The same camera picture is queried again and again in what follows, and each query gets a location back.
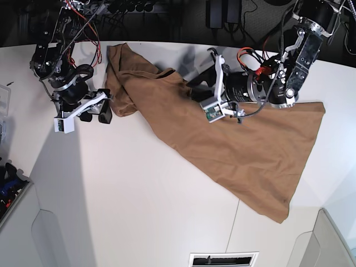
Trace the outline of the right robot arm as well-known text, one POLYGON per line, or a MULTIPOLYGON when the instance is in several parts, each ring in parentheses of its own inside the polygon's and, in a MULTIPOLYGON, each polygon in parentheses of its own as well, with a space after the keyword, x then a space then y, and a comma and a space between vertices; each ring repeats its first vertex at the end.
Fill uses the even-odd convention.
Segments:
POLYGON ((37 44, 29 66, 55 105, 55 125, 61 132, 66 118, 91 122, 97 116, 103 124, 112 120, 109 90, 92 90, 87 83, 94 76, 94 67, 102 62, 100 39, 92 21, 106 6, 105 1, 49 1, 46 12, 39 16, 37 44), (95 45, 91 63, 75 62, 73 50, 80 42, 95 45))

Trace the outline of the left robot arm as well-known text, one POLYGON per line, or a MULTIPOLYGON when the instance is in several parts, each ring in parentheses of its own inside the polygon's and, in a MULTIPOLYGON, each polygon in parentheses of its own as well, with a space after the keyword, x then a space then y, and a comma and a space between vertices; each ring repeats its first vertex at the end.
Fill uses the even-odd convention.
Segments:
POLYGON ((209 48, 214 64, 188 82, 190 98, 212 123, 226 116, 241 122, 265 105, 290 108, 299 98, 311 65, 325 39, 333 36, 344 2, 296 1, 288 9, 297 21, 286 31, 280 22, 280 48, 275 56, 259 55, 251 47, 238 50, 240 72, 233 72, 223 55, 209 48))

